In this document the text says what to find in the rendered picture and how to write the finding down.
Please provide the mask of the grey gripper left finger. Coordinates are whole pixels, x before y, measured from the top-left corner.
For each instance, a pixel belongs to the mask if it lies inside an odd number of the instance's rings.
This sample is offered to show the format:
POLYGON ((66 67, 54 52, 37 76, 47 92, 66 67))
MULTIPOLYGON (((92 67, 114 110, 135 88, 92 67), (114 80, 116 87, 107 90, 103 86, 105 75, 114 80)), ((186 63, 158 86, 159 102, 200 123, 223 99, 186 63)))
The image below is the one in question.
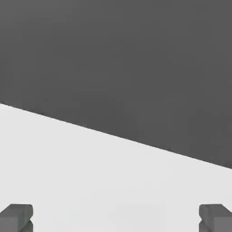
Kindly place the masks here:
POLYGON ((33 206, 10 204, 0 212, 0 232, 33 232, 33 206))

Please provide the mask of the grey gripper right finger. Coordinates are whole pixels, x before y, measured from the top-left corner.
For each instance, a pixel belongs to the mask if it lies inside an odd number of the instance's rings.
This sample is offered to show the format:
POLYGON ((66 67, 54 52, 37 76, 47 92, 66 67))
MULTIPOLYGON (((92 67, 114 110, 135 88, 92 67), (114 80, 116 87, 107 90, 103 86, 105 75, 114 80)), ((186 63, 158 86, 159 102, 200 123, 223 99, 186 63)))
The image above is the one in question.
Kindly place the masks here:
POLYGON ((201 204, 198 232, 232 232, 232 212, 222 204, 201 204))

